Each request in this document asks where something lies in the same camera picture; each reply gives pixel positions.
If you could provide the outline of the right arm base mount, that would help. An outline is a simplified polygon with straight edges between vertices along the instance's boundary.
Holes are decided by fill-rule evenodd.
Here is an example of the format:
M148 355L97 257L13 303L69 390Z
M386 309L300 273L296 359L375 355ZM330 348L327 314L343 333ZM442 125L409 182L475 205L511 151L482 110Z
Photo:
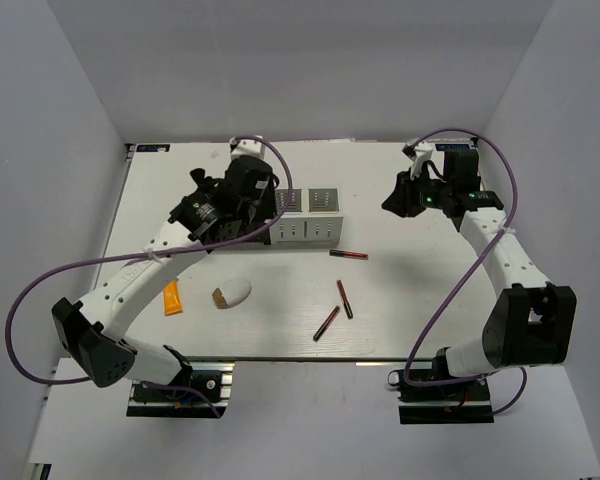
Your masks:
M404 371L387 376L390 388L398 392L401 425L460 425L494 422L491 395L485 380L450 386L418 388L408 385Z

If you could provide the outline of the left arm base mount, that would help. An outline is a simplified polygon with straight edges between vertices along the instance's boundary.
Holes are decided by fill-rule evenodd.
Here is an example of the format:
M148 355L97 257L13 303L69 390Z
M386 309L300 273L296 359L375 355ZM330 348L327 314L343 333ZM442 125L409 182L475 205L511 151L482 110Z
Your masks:
M189 387L202 393L205 399L191 392L171 392L148 388L138 381L131 386L126 409L127 417L220 419L229 404L234 363L194 362Z

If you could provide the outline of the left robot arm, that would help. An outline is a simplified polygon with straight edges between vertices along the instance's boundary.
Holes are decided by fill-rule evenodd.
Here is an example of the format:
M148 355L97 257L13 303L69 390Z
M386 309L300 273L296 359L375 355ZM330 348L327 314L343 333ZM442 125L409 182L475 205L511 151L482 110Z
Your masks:
M191 387L192 367L168 345L135 340L127 332L145 307L218 244L232 242L275 214L272 167L256 154L235 154L223 177L190 173L196 190L182 198L147 244L144 259L124 265L76 302L52 308L61 343L98 387L122 378L157 384L179 399Z

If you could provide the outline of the black brush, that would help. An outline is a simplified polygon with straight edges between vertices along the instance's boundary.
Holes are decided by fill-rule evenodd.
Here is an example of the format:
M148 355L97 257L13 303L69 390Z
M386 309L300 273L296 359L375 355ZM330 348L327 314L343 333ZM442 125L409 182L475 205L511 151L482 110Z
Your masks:
M196 184L196 190L205 192L213 185L213 178L206 175L203 168L195 168L189 172L191 179Z

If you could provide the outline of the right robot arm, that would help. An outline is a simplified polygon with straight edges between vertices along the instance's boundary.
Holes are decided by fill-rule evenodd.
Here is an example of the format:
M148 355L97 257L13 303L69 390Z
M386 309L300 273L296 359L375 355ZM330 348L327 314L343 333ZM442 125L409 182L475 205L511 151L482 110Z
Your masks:
M407 146L411 167L398 174L384 210L414 218L427 209L441 211L474 249L472 271L483 268L497 296L481 334L469 342L440 349L427 377L405 377L416 388L432 387L452 399L468 382L511 367L555 365L565 361L577 299L557 286L525 252L507 222L498 195L481 187L476 150L447 151L437 169L428 143Z

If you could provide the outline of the red lip gloss black cap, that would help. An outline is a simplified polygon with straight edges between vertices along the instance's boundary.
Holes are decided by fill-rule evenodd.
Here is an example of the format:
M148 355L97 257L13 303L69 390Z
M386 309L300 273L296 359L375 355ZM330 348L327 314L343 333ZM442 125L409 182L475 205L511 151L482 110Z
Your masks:
M317 331L314 333L314 335L312 337L312 340L314 342L318 342L321 339L321 337L324 335L326 330L331 326L331 324L333 323L333 321L335 320L335 318L338 316L339 313L340 313L340 307L335 306L333 308L333 310L329 313L329 315L326 317L326 319L322 322L322 324L317 329Z

